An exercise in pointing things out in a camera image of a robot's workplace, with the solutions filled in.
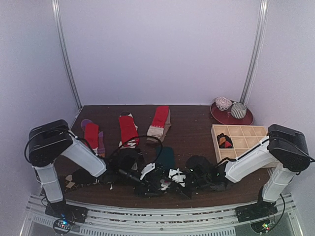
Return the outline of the dark green christmas sock pair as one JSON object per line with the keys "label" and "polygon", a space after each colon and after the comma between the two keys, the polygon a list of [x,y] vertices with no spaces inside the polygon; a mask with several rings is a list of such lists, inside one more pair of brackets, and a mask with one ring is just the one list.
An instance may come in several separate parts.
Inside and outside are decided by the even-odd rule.
{"label": "dark green christmas sock pair", "polygon": [[171,147],[156,147],[155,163],[161,164],[165,169],[174,169],[176,167],[174,150]]}

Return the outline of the black red yellow argyle sock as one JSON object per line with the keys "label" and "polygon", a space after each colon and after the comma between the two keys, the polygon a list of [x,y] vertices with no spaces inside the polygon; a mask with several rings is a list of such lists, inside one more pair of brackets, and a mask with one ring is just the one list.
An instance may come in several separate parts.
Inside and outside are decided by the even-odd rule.
{"label": "black red yellow argyle sock", "polygon": [[224,133],[217,135],[217,142],[219,148],[233,148],[232,139]]}

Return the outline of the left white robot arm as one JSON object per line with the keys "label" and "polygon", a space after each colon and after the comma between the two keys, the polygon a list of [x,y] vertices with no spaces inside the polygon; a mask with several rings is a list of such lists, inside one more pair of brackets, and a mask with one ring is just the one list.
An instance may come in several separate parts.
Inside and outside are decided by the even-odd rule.
{"label": "left white robot arm", "polygon": [[63,119],[33,128],[24,148],[24,157],[34,168],[47,201],[59,218],[67,218],[71,213],[54,166],[60,156],[81,167],[73,174],[77,184],[108,184],[123,176],[139,185],[150,186],[145,178],[157,168],[152,162],[136,173],[132,167],[140,155],[136,150],[123,146],[119,146],[108,158],[101,158],[86,139],[69,130]]}

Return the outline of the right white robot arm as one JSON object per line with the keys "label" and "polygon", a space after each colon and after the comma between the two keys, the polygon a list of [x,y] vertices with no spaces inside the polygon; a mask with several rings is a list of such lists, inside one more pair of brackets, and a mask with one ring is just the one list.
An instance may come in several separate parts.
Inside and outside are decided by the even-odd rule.
{"label": "right white robot arm", "polygon": [[183,187],[187,196],[191,196],[191,191],[196,188],[224,191],[273,162],[277,166],[260,189],[259,201],[252,206],[253,214],[262,217],[294,176],[314,162],[308,154],[305,136],[300,131],[272,124],[259,143],[241,156],[234,159],[226,157],[216,165],[202,156],[192,156],[186,163],[186,171],[171,169],[168,177]]}

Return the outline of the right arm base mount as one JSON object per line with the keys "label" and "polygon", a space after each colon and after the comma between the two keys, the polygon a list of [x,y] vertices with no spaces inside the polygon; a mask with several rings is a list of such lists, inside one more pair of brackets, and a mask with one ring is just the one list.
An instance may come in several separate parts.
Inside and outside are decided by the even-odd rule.
{"label": "right arm base mount", "polygon": [[258,234],[268,233],[272,226],[271,216],[278,212],[276,203],[257,202],[235,208],[238,222],[251,221],[251,229]]}

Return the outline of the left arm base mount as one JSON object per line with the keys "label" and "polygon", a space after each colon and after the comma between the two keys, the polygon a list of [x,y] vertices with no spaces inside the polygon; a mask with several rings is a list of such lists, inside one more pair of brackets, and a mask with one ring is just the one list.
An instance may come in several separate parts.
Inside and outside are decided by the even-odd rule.
{"label": "left arm base mount", "polygon": [[59,235],[65,235],[76,223],[85,223],[88,209],[60,202],[47,204],[45,214],[56,218],[53,222],[53,230]]}

